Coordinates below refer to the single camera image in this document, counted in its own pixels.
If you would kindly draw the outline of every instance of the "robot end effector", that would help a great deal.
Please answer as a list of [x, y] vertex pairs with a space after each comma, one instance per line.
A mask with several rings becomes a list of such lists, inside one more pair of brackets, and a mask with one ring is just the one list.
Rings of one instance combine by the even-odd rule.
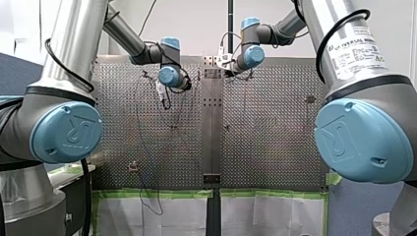
[[306, 27], [296, 11], [292, 11], [283, 21], [275, 26], [261, 25], [260, 19], [256, 17], [246, 18], [241, 24], [241, 50], [242, 53], [234, 63], [229, 61], [218, 62], [223, 69], [230, 70], [234, 74], [253, 69], [265, 60], [265, 52], [261, 44], [274, 46], [291, 45], [296, 34]]
[[142, 41], [109, 5], [104, 30], [130, 54], [134, 65], [160, 63], [158, 79], [171, 89], [191, 88], [187, 73], [183, 76], [180, 64], [180, 43], [175, 37], [165, 37], [160, 43]]

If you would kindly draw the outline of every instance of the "white wall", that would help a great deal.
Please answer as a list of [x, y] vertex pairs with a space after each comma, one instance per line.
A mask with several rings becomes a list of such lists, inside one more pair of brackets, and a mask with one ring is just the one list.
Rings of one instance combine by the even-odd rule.
[[[137, 32], [153, 0], [116, 0], [113, 6]], [[414, 0], [356, 0], [359, 7], [372, 10], [369, 25], [392, 71], [409, 76], [411, 70]], [[279, 22], [293, 9], [290, 0], [235, 0], [235, 31], [246, 17], [256, 16], [263, 23]], [[166, 35], [179, 37], [183, 55], [215, 55], [220, 38], [227, 31], [226, 0], [158, 0], [142, 35], [160, 40]], [[125, 54], [110, 43], [112, 54]], [[310, 37], [293, 45], [273, 49], [265, 46], [267, 56], [315, 57]]]
[[[14, 33], [18, 43], [17, 55], [23, 59], [42, 64], [44, 50], [39, 51], [40, 29], [38, 4], [41, 1], [42, 40], [52, 33], [54, 19], [60, 1], [57, 0], [0, 0], [12, 4], [9, 14], [3, 7], [0, 14], [0, 33]], [[153, 0], [115, 0], [113, 6], [121, 11], [127, 23], [139, 32]], [[407, 76], [415, 71], [411, 65], [417, 62], [417, 38], [413, 34], [414, 0], [356, 0], [360, 7], [372, 10], [369, 25], [392, 71]], [[235, 32], [246, 17], [257, 16], [263, 23], [279, 22], [291, 10], [290, 0], [235, 0]], [[5, 26], [8, 20], [13, 21]], [[183, 55], [215, 55], [221, 36], [227, 31], [226, 0], [157, 0], [150, 15], [143, 39], [159, 41], [172, 35], [181, 40]], [[315, 57], [309, 36], [297, 39], [293, 45], [273, 49], [265, 46], [267, 56]], [[125, 54], [114, 41], [108, 42], [104, 33], [100, 53]]]

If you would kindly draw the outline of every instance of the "pegboard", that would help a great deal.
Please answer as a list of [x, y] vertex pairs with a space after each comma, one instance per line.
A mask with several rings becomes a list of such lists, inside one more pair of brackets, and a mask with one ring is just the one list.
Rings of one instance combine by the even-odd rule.
[[[103, 120], [95, 189], [201, 189], [201, 83], [199, 64], [183, 61], [193, 88], [170, 94], [164, 110], [155, 89], [158, 65], [134, 66], [127, 57], [101, 57], [94, 80]], [[138, 171], [129, 171], [136, 161]]]
[[323, 94], [313, 59], [270, 58], [248, 82], [226, 81], [222, 187], [320, 190], [328, 168], [314, 122]]
[[[222, 133], [220, 145], [212, 147], [220, 149], [212, 166], [219, 166], [221, 187], [318, 191], [325, 185], [328, 168], [314, 141], [324, 94], [314, 59], [269, 58], [248, 82], [220, 79], [218, 118], [203, 115], [203, 100], [209, 99], [200, 76], [204, 58], [181, 60], [193, 88], [172, 94], [172, 108], [165, 111], [151, 82], [158, 65], [134, 66], [126, 56], [99, 58], [94, 81], [104, 133], [92, 156], [95, 189], [203, 188], [207, 119], [221, 119], [211, 130]], [[128, 170], [133, 161], [137, 172]]]

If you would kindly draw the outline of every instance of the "sticker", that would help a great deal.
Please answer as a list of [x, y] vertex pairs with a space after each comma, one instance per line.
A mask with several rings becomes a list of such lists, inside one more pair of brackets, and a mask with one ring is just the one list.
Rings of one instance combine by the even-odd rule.
[[348, 80], [363, 69], [387, 68], [369, 28], [356, 27], [353, 33], [328, 44], [328, 54], [339, 80]]

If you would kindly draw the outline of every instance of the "metal base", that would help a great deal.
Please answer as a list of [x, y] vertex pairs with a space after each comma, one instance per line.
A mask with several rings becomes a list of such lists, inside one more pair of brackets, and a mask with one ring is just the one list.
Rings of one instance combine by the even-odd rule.
[[403, 236], [417, 227], [417, 188], [404, 184], [389, 215], [389, 236]]
[[389, 236], [389, 213], [382, 213], [374, 218], [372, 236]]
[[56, 191], [48, 205], [7, 220], [6, 231], [7, 236], [65, 236], [65, 194]]

